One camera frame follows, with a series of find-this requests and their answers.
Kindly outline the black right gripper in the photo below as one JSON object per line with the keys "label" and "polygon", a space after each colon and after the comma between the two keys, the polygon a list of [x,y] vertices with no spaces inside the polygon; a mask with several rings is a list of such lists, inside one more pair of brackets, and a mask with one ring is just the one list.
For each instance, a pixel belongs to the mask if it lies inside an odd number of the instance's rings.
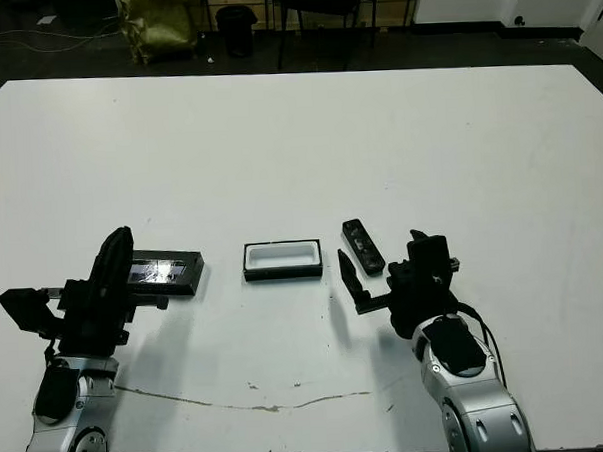
{"label": "black right gripper", "polygon": [[[410,233],[412,243],[430,239],[428,234],[417,229],[411,229]],[[453,273],[460,269],[456,257],[449,259],[441,272],[427,273],[413,260],[390,263],[387,277],[389,293],[373,296],[363,287],[348,255],[341,249],[337,255],[341,278],[354,301],[356,312],[361,315],[387,308],[391,325],[403,339],[412,339],[415,329],[427,320],[456,312],[457,300],[449,289]]]}

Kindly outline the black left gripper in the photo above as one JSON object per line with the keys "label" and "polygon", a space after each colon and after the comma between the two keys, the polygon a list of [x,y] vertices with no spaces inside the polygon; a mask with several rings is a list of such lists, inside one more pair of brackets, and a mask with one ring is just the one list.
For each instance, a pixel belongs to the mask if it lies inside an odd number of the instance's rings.
{"label": "black left gripper", "polygon": [[133,235],[119,227],[102,243],[90,272],[90,280],[66,281],[62,288],[41,288],[48,299],[59,301],[64,312],[57,339],[61,353],[80,356],[110,355],[127,344],[137,307],[166,310],[169,298],[134,293],[128,285],[133,258]]}

